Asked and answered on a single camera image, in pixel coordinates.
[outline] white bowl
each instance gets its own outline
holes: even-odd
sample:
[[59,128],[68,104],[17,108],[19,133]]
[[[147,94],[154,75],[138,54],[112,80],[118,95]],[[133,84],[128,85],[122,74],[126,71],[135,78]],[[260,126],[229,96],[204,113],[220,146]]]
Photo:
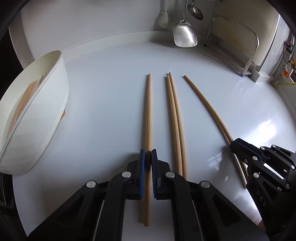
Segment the white bowl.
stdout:
[[[30,83],[48,73],[7,136],[15,109]],[[23,174],[38,161],[48,145],[69,95],[61,51],[35,60],[12,82],[0,101],[0,172]]]

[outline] black cable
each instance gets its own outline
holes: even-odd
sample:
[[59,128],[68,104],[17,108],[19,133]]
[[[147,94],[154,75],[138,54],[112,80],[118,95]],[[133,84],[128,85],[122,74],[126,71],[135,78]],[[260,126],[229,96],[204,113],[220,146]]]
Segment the black cable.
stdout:
[[283,50],[284,61],[285,61],[287,64],[291,62],[291,60],[294,58],[294,54],[295,54],[295,51],[294,51],[294,45],[293,45],[291,42],[290,42],[290,44],[291,44],[293,50],[292,50],[292,54],[290,53],[291,58],[289,59],[289,61],[286,61],[286,57],[285,57],[286,42],[285,42],[285,44],[284,44],[284,50]]

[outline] metal ladle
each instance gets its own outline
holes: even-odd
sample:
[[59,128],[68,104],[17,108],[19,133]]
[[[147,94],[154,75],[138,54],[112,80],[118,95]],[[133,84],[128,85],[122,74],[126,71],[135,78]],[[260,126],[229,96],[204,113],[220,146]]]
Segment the metal ladle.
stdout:
[[194,47],[197,45],[197,37],[190,23],[185,20],[188,0],[186,0],[183,17],[174,26],[174,41],[179,47]]
[[194,5],[194,2],[195,0],[193,0],[192,3],[188,5],[188,11],[197,20],[203,20],[203,14],[200,9]]

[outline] metal screw head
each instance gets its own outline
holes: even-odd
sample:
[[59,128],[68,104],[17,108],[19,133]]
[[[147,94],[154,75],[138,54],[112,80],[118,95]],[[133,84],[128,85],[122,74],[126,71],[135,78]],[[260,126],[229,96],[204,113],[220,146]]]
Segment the metal screw head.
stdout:
[[94,181],[89,181],[89,182],[87,182],[86,186],[87,186],[88,188],[94,188],[94,187],[96,186],[96,182],[94,182]]
[[201,185],[203,188],[209,188],[209,187],[210,187],[210,183],[207,182],[207,181],[203,181],[200,185]]
[[123,172],[121,175],[125,178],[128,178],[131,176],[131,173],[130,172]]
[[165,175],[169,178],[175,177],[175,174],[173,172],[167,172]]

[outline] chopstick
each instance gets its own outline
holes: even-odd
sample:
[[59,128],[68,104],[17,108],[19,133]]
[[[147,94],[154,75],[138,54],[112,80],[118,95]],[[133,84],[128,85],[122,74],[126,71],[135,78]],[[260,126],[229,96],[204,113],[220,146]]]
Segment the chopstick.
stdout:
[[60,120],[63,118],[65,116],[65,110],[63,111],[63,113],[62,113],[62,116],[61,116],[61,118],[60,118]]
[[150,183],[151,183],[151,139],[152,139],[152,111],[151,111],[151,74],[147,78],[147,106],[146,106],[146,134],[145,134],[145,178],[144,178],[144,226],[150,226]]
[[[195,86],[195,84],[185,75],[184,79],[187,81],[187,83],[191,86],[191,88],[194,90],[194,92],[198,95],[200,100],[204,103],[210,114],[212,115],[213,119],[215,120],[216,124],[220,127],[220,130],[224,133],[226,139],[228,140],[228,144],[233,142],[233,138],[231,137],[229,131],[227,130],[226,126],[224,125],[223,121],[220,119],[219,115],[216,113],[214,108],[211,106],[211,104],[208,102],[208,100],[205,98],[205,96],[200,92],[200,90]],[[241,177],[241,180],[243,182],[244,188],[246,188],[246,183],[248,180],[248,173],[245,164],[242,161],[239,161],[237,156],[233,154],[237,170],[239,172],[239,175]]]
[[23,95],[22,95],[22,97],[21,97],[21,99],[20,99],[20,101],[19,101],[19,103],[18,103],[18,105],[17,105],[17,108],[15,109],[15,112],[14,112],[14,114],[13,114],[13,117],[12,117],[12,120],[11,120],[11,123],[10,123],[10,126],[9,126],[9,129],[8,129],[8,133],[7,133],[7,135],[9,135],[9,133],[11,132],[11,129],[12,129],[12,127],[13,127],[13,124],[14,124],[14,122],[15,122],[15,119],[17,118],[17,115],[18,115],[18,113],[19,113],[20,107],[21,107],[21,105],[23,104],[23,101],[24,101],[24,99],[25,99],[25,97],[26,97],[26,95],[27,95],[27,92],[29,91],[30,87],[31,87],[31,83],[30,83],[29,86],[26,88],[25,92],[23,93]]
[[8,129],[8,133],[7,136],[10,134],[13,126],[15,125],[15,123],[17,122],[20,114],[22,113],[24,107],[26,106],[26,104],[28,103],[28,101],[31,99],[31,97],[33,96],[33,94],[35,93],[36,89],[38,88],[38,86],[41,84],[41,82],[44,80],[44,78],[46,77],[47,73],[45,73],[45,75],[42,75],[41,78],[38,80],[35,80],[34,82],[30,83],[28,85],[28,87],[26,88],[25,92],[23,93],[16,109],[15,112],[13,114],[11,123],[9,125],[9,129]]
[[179,136],[180,136],[180,147],[181,147],[181,159],[182,159],[182,174],[183,177],[187,180],[188,179],[188,171],[187,171],[187,157],[186,157],[186,149],[185,149],[185,140],[184,140],[184,132],[183,132],[183,125],[182,125],[182,117],[180,113],[180,107],[177,97],[177,92],[174,85],[174,80],[172,73],[169,72],[170,77],[170,83],[173,90],[173,96],[175,101],[175,107],[176,107],[176,114],[177,114],[177,121],[178,121],[178,129],[179,129]]
[[170,98],[170,109],[171,109],[171,116],[172,116],[172,123],[173,123],[173,135],[174,135],[175,155],[176,155],[176,172],[179,175],[183,176],[178,119],[177,119],[176,105],[175,105],[174,94],[173,94],[173,89],[172,89],[172,84],[171,84],[169,74],[167,75],[167,81],[168,81],[168,93]]

